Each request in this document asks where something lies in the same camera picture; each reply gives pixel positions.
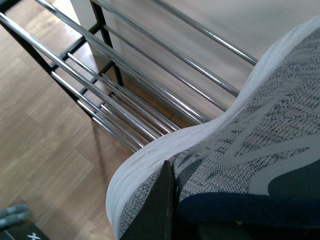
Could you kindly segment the black right-camera right gripper finger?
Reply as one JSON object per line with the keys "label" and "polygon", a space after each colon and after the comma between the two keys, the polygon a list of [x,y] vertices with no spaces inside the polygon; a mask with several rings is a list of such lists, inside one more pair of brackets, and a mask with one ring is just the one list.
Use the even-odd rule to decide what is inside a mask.
{"label": "black right-camera right gripper finger", "polygon": [[164,161],[142,208],[129,225],[122,240],[170,240],[172,238],[174,173]]}

